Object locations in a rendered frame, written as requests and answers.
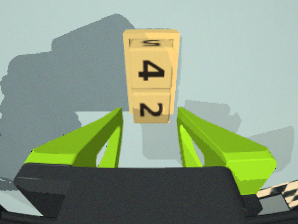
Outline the yellow shallow tray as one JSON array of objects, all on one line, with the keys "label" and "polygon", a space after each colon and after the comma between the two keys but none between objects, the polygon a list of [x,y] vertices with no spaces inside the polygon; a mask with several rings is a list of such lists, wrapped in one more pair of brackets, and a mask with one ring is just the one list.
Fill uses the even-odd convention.
[{"label": "yellow shallow tray", "polygon": [[124,40],[124,53],[125,53],[125,65],[126,65],[126,77],[129,99],[130,114],[132,111],[132,88],[130,86],[130,66],[129,66],[129,48],[134,39],[169,39],[175,49],[174,67],[173,67],[173,80],[171,90],[171,106],[170,114],[173,114],[175,86],[176,86],[176,74],[177,74],[177,61],[178,61],[178,49],[179,49],[179,35],[180,33],[176,29],[136,29],[125,30],[123,33]]}]

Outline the tan number cube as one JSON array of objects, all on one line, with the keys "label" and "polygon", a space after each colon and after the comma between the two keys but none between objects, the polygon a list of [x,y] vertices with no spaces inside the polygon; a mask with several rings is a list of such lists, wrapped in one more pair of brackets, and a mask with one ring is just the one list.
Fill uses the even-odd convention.
[{"label": "tan number cube", "polygon": [[134,123],[169,123],[170,89],[132,89]]},{"label": "tan number cube", "polygon": [[169,39],[134,39],[128,52],[132,89],[172,88],[174,48]]}]

